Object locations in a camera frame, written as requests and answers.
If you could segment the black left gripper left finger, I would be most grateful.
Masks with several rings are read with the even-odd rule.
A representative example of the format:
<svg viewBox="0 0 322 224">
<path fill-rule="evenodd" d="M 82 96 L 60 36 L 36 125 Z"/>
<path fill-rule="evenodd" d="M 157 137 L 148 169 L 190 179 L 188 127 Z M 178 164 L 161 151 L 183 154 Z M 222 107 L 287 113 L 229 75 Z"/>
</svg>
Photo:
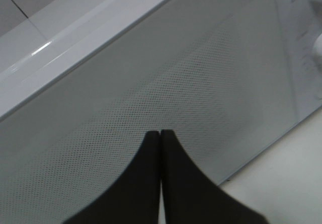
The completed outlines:
<svg viewBox="0 0 322 224">
<path fill-rule="evenodd" d="M 120 177 L 65 223 L 157 223 L 160 203 L 160 134 L 148 131 Z"/>
</svg>

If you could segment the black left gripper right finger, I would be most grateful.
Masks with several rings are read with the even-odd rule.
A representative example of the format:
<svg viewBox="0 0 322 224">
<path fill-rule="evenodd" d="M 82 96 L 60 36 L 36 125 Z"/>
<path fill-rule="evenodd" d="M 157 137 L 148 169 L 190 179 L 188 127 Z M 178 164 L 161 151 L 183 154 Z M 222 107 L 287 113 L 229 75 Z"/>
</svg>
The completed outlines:
<svg viewBox="0 0 322 224">
<path fill-rule="evenodd" d="M 191 160 L 175 132 L 162 130 L 162 189 L 167 223 L 267 223 L 214 184 Z"/>
</svg>

